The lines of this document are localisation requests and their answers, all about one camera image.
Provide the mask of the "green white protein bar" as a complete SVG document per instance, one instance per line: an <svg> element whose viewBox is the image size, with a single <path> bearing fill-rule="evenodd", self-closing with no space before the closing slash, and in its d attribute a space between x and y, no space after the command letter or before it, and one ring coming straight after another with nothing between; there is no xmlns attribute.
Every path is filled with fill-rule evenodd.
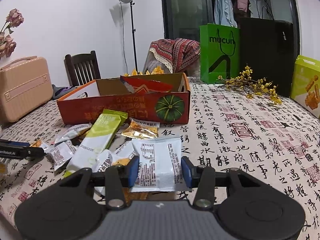
<svg viewBox="0 0 320 240"><path fill-rule="evenodd" d="M66 170L73 173L82 168L92 168L97 156L109 148L114 135L127 118L126 112L104 109L69 161Z"/></svg>

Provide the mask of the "golden oat crisp packet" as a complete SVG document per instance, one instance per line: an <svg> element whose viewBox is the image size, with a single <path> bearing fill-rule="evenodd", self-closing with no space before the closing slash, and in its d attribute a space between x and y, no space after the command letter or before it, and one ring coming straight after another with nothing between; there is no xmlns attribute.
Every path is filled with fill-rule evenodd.
<svg viewBox="0 0 320 240"><path fill-rule="evenodd" d="M121 135L131 139L154 139L158 137L159 122L131 118L130 124Z"/></svg>

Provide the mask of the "red silver snack packet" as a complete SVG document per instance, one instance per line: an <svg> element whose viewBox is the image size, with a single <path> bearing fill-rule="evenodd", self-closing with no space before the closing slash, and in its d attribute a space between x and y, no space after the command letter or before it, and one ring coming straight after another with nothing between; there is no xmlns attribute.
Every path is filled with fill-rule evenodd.
<svg viewBox="0 0 320 240"><path fill-rule="evenodd" d="M170 92L173 85L156 80L146 80L140 77L121 76L120 81L133 94L148 94L155 92Z"/></svg>

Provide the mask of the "small white snack packet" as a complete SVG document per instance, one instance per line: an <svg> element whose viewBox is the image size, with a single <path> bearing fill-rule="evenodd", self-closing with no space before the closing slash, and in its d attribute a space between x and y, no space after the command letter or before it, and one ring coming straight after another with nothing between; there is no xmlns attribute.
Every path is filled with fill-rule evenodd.
<svg viewBox="0 0 320 240"><path fill-rule="evenodd" d="M47 154L52 158L54 171L63 167L75 154L77 148L70 140L61 142L48 150Z"/></svg>

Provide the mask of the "silver white snack packet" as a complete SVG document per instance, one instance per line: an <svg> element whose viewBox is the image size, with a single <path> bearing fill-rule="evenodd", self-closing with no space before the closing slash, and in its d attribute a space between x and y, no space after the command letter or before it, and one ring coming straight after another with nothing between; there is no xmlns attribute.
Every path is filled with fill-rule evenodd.
<svg viewBox="0 0 320 240"><path fill-rule="evenodd" d="M85 132L87 132L89 129L91 129L91 127L92 127L91 123L73 125L73 126L67 128L61 134L59 134L56 137L54 144L59 144L61 142L65 142L67 140L72 140L72 139L84 134Z"/></svg>

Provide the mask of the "pink small suitcase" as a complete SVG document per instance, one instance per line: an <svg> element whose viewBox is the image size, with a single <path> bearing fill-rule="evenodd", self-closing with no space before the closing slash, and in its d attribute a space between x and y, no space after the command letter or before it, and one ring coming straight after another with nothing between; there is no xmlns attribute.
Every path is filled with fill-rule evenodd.
<svg viewBox="0 0 320 240"><path fill-rule="evenodd" d="M18 121L52 96L45 58L23 57L1 67L1 124Z"/></svg>

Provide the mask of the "grey purple folded cloth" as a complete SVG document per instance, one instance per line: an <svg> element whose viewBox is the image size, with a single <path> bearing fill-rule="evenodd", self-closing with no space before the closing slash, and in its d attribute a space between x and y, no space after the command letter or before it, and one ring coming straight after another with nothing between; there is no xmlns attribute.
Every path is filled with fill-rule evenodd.
<svg viewBox="0 0 320 240"><path fill-rule="evenodd" d="M63 97L64 95L72 92L77 87L76 86L75 87L74 86L57 87L56 85L52 84L52 88L53 88L52 100L57 100L57 99Z"/></svg>

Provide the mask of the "orange pumpkin cardboard box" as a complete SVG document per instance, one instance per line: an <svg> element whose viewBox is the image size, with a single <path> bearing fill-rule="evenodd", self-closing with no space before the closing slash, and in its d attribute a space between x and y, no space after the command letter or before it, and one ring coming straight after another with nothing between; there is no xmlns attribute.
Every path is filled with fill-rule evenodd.
<svg viewBox="0 0 320 240"><path fill-rule="evenodd" d="M61 97L57 105L63 122L69 125L95 122L104 109L128 113L131 118L161 124L187 124L190 87L184 73L139 75L173 85L170 92L130 93L120 78L98 79Z"/></svg>

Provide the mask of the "dark wooden chair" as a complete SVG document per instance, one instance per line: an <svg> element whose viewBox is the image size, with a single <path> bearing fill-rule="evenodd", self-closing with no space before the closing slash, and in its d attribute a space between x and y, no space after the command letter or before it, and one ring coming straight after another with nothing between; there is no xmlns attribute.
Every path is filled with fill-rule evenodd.
<svg viewBox="0 0 320 240"><path fill-rule="evenodd" d="M67 54L64 63L69 84L73 87L101 79L95 50L88 54Z"/></svg>

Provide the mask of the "yellow flower branch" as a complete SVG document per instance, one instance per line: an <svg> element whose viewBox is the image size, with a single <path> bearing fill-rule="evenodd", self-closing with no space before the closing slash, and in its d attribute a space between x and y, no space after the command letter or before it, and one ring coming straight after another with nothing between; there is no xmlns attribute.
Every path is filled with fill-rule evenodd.
<svg viewBox="0 0 320 240"><path fill-rule="evenodd" d="M231 89L235 92L241 92L247 99L253 99L255 96L266 96L273 105L281 105L283 102L277 93L277 86L272 81L267 82L265 77L254 80L253 70L246 66L236 77L217 77L217 83Z"/></svg>

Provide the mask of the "orange paper flower decoration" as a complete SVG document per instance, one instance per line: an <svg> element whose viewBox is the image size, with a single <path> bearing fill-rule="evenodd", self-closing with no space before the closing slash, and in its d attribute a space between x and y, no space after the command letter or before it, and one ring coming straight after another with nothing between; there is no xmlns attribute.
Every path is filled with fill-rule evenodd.
<svg viewBox="0 0 320 240"><path fill-rule="evenodd" d="M134 69L131 74L125 73L123 76L156 75L156 74L164 74L164 70L161 68L161 66L157 66L153 68L151 72L149 72L148 70L146 70L145 72L138 72Z"/></svg>

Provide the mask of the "cloth covered chair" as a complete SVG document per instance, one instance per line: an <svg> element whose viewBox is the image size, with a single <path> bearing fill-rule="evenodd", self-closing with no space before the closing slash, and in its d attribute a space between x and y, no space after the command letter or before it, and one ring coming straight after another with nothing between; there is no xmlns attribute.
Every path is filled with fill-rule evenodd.
<svg viewBox="0 0 320 240"><path fill-rule="evenodd" d="M143 72L148 70L151 72L153 68L161 66L161 68L164 70L165 74L169 74L168 68L162 64L161 62L157 61L153 55L152 52L148 51L146 61L144 64ZM185 72L179 72L179 73L185 73L186 76L192 76L192 77L199 77L200 76L200 59L195 64L193 64L191 67L189 67Z"/></svg>

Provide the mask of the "dried pink roses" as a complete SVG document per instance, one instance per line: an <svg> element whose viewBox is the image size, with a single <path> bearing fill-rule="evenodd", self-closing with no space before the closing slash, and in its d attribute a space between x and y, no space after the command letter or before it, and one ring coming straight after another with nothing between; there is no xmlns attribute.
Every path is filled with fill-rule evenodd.
<svg viewBox="0 0 320 240"><path fill-rule="evenodd" d="M1 28L1 46L0 46L0 57L9 58L14 52L17 43L12 38L14 28L19 27L24 22L22 13L18 9L12 9L8 13L4 24Z"/></svg>

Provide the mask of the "red patterned cloth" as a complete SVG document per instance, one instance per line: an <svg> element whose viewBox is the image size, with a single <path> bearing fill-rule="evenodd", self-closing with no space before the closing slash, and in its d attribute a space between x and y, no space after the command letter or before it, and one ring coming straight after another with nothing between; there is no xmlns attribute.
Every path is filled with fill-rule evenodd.
<svg viewBox="0 0 320 240"><path fill-rule="evenodd" d="M185 72L200 59L200 43L185 38L152 41L149 51L170 73Z"/></svg>

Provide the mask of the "green paper shopping bag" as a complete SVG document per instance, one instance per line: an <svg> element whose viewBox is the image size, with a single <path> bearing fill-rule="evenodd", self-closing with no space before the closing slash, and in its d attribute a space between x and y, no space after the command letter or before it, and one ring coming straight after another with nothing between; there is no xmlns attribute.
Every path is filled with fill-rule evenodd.
<svg viewBox="0 0 320 240"><path fill-rule="evenodd" d="M208 23L200 26L200 79L209 84L218 77L230 79L240 73L240 30Z"/></svg>

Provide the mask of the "light green snack box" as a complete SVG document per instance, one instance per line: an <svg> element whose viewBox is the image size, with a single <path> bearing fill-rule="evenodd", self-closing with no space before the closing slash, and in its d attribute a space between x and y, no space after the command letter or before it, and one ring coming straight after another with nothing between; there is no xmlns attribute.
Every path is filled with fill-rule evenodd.
<svg viewBox="0 0 320 240"><path fill-rule="evenodd" d="M290 98L319 119L319 61L298 55L295 61Z"/></svg>

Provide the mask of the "black paper bag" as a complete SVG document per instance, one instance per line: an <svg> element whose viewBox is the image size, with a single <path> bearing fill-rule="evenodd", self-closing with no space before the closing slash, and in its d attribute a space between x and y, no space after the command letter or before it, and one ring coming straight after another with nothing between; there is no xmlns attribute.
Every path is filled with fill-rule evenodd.
<svg viewBox="0 0 320 240"><path fill-rule="evenodd" d="M240 64L253 70L253 80L264 77L277 87L279 95L290 96L297 55L292 23L260 18L240 20Z"/></svg>

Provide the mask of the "light blue hanging shirt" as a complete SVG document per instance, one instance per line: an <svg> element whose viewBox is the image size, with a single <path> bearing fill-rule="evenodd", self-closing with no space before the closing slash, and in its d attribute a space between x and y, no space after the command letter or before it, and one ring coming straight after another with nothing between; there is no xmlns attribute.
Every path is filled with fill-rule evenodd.
<svg viewBox="0 0 320 240"><path fill-rule="evenodd" d="M234 19L232 0L215 0L214 23L228 27L238 27Z"/></svg>

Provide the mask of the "dark framed glass door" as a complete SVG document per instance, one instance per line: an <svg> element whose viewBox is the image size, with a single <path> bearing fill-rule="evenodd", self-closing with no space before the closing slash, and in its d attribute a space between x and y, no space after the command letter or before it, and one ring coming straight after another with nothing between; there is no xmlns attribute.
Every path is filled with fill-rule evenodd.
<svg viewBox="0 0 320 240"><path fill-rule="evenodd" d="M293 24L296 37L297 54L300 53L300 26L296 0L266 0L272 20L287 21ZM187 38L198 41L199 27L214 23L215 0L162 0L165 38ZM234 19L240 27L243 17L250 18L250 12L237 9L236 0L232 0Z"/></svg>

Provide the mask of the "white hanging garment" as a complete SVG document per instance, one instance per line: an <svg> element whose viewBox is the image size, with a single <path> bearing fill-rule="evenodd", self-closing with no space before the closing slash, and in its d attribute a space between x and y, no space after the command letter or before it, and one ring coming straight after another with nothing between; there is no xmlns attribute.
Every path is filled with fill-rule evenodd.
<svg viewBox="0 0 320 240"><path fill-rule="evenodd" d="M272 20L272 11L266 0L248 0L250 18Z"/></svg>

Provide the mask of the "pink hanging garment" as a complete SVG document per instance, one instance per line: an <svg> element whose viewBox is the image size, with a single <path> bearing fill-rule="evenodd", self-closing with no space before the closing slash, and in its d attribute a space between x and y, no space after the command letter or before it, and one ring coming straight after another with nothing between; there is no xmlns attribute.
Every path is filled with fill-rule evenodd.
<svg viewBox="0 0 320 240"><path fill-rule="evenodd" d="M236 0L236 7L240 11L247 12L248 0Z"/></svg>

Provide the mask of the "studio lamp on stand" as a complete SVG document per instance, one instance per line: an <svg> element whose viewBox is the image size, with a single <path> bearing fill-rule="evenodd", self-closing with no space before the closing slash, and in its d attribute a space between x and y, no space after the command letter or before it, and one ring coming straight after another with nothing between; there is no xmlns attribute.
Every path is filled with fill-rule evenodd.
<svg viewBox="0 0 320 240"><path fill-rule="evenodd" d="M134 26L134 18L133 18L133 6L135 5L133 0L118 0L120 5L120 13L121 13L121 21L122 21L122 36L123 36L123 56L125 65L127 67L127 61L125 56L125 40L124 40L124 11L123 11L123 5L129 4L130 6L130 20L131 20L131 34L132 34L132 46L133 46L133 57L134 57L134 63L135 63L135 71L138 73L138 63L137 63L137 52L136 52L136 29Z"/></svg>

